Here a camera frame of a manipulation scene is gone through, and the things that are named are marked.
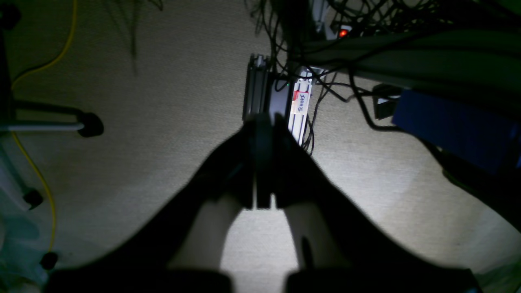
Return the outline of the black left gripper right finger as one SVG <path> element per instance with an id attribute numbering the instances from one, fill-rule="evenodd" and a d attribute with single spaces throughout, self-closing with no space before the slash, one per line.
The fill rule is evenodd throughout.
<path id="1" fill-rule="evenodd" d="M 298 271 L 287 293 L 479 293 L 469 269 L 435 265 L 393 241 L 322 172 L 276 115 L 275 195 Z"/>

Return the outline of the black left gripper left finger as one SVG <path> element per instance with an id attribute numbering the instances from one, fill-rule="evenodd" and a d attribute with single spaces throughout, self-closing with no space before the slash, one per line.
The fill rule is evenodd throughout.
<path id="1" fill-rule="evenodd" d="M 135 235 L 98 260 L 54 271 L 47 293 L 232 293 L 220 273 L 229 228 L 253 206 L 255 122 L 214 149 Z"/>

